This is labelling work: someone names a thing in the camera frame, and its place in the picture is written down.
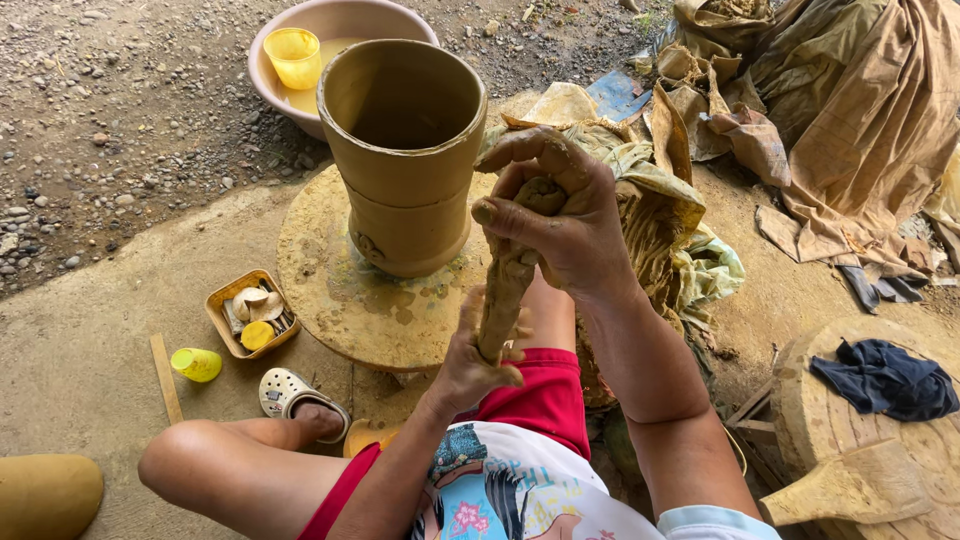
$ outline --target small plastic tray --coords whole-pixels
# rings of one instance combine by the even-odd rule
[[[257,269],[251,270],[244,276],[241,276],[233,282],[224,285],[206,299],[206,313],[210,316],[210,320],[213,321],[213,326],[217,327],[217,331],[220,333],[220,337],[223,338],[224,343],[227,344],[227,348],[230,349],[230,353],[238,358],[260,358],[300,331],[300,319],[297,318],[296,313],[293,313],[294,323],[289,329],[287,329],[287,331],[278,335],[272,339],[270,343],[267,343],[262,348],[253,351],[252,353],[248,353],[247,349],[240,344],[240,339],[233,336],[233,332],[230,330],[230,322],[224,318],[224,300],[233,298],[244,287],[260,286],[261,278],[266,280],[270,287],[274,291],[278,292],[281,297],[283,296],[283,291],[280,290],[280,287],[276,286],[274,278],[271,277],[266,270]],[[286,304],[286,302],[287,299],[284,297],[283,303]]]

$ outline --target hand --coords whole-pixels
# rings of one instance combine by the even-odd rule
[[[491,197],[473,203],[473,219],[485,233],[540,252],[547,282],[578,305],[605,304],[638,289],[607,165],[553,128],[538,126],[507,133],[474,164],[480,172],[504,166]],[[551,177],[566,191],[566,204],[556,217],[513,202],[520,187],[537,176]]]
[[[522,351],[505,350],[490,365],[477,349],[477,327],[483,310],[484,286],[473,287],[460,307],[460,324],[450,338],[444,365],[423,398],[442,417],[452,418],[458,412],[480,403],[491,390],[500,386],[523,385],[523,376],[512,365],[501,366],[503,356],[514,361],[523,358]],[[515,329],[516,337],[530,337],[527,329]]]

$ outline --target dark blue cloth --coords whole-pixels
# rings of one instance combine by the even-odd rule
[[[952,379],[940,364],[918,360],[882,339],[853,345],[844,339],[831,362],[815,356],[813,372],[860,414],[883,412],[903,422],[925,422],[960,409]]]

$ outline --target pink plastic basin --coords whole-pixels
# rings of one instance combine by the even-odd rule
[[[337,37],[414,39],[439,45],[437,36],[416,13],[387,0],[310,0],[277,15],[250,46],[247,71],[253,88],[275,110],[288,116],[308,134],[326,140],[318,114],[295,109],[277,97],[280,79],[263,50],[263,39],[280,28],[303,28],[320,41]]]

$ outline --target knee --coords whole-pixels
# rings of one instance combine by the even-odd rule
[[[211,431],[217,428],[210,420],[189,420],[164,430],[140,457],[136,468],[140,482],[163,496],[184,473],[189,476],[191,461],[209,452]]]

